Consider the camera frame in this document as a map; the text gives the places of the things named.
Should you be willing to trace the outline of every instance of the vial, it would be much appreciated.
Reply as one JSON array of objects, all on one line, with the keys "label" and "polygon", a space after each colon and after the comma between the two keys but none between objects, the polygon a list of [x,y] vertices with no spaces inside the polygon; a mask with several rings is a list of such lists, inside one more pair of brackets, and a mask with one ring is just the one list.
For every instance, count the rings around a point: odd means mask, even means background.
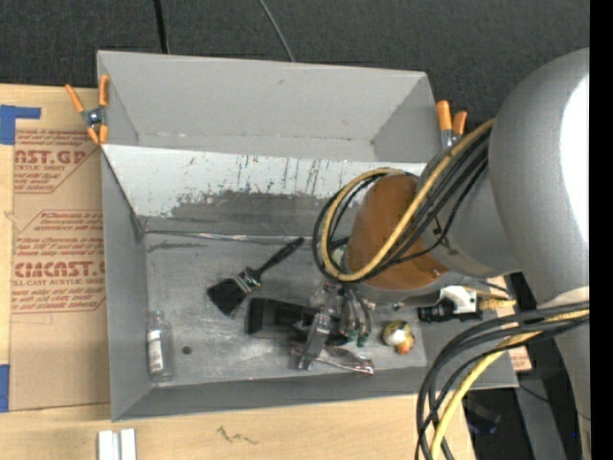
[{"label": "vial", "polygon": [[171,381],[174,376],[172,326],[161,310],[149,315],[147,324],[147,358],[151,381]]}]

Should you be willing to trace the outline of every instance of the gray carpet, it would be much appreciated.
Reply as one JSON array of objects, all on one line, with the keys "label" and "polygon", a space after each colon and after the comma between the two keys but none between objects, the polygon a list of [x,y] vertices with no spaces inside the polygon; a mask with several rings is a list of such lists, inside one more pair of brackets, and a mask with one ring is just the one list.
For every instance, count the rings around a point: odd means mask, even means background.
[{"label": "gray carpet", "polygon": [[[493,115],[533,69],[589,46],[590,0],[265,0],[299,61],[429,74]],[[162,0],[174,54],[286,59],[257,0]],[[159,52],[150,0],[0,0],[0,81],[92,85],[97,49]]]}]

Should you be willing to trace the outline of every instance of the silver tongs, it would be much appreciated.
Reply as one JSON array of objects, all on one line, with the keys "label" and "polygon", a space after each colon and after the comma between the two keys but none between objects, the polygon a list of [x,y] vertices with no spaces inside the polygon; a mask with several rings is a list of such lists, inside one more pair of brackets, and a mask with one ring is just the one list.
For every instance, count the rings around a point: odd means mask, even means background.
[{"label": "silver tongs", "polygon": [[[292,343],[291,354],[302,356],[304,348],[305,345],[300,342]],[[364,373],[366,375],[373,375],[375,373],[375,365],[371,359],[352,353],[347,349],[328,344],[324,345],[321,353],[315,360],[351,372]]]}]

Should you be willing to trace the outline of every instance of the paintbrush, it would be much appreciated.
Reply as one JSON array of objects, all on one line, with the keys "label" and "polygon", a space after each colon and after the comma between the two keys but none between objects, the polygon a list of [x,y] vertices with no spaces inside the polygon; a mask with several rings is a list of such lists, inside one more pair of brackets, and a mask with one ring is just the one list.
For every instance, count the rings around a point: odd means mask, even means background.
[{"label": "paintbrush", "polygon": [[261,285],[261,274],[273,265],[277,265],[287,257],[289,257],[302,243],[304,238],[300,237],[295,241],[290,242],[274,256],[272,256],[260,269],[245,269],[235,276],[228,278],[215,286],[207,289],[209,298],[217,305],[217,307],[226,315],[230,315],[240,303],[244,300],[254,288]]}]

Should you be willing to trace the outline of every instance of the blue tape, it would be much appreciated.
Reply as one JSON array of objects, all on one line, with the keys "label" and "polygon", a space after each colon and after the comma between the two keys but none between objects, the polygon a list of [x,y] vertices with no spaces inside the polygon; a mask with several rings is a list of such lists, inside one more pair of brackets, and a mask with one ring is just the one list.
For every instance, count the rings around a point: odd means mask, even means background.
[{"label": "blue tape", "polygon": [[0,364],[0,412],[9,412],[9,365]]},{"label": "blue tape", "polygon": [[15,144],[16,119],[40,119],[40,107],[0,105],[0,144]]}]

